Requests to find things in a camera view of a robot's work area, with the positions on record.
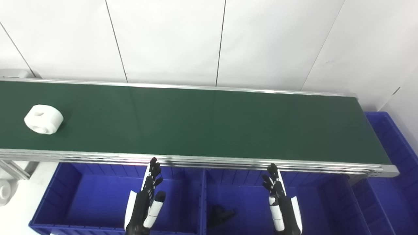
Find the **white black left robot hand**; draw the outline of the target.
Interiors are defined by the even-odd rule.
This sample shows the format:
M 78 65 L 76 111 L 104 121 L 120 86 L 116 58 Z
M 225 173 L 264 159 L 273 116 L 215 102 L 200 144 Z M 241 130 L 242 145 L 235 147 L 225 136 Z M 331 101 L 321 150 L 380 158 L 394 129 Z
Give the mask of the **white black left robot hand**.
M 126 235 L 150 234 L 166 199 L 166 192 L 155 192 L 163 182 L 163 177 L 159 176 L 161 170 L 161 164 L 153 157 L 145 170 L 140 191 L 130 192 L 124 219 Z

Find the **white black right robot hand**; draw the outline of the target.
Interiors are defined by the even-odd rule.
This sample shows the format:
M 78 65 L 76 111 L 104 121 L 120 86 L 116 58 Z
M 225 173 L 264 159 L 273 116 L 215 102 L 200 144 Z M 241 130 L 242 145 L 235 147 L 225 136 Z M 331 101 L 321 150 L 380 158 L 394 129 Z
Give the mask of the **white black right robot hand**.
M 275 235 L 301 235 L 302 219 L 297 197 L 287 195 L 281 172 L 276 164 L 267 167 L 262 174 L 262 185 L 269 192 L 269 205 L 274 224 Z

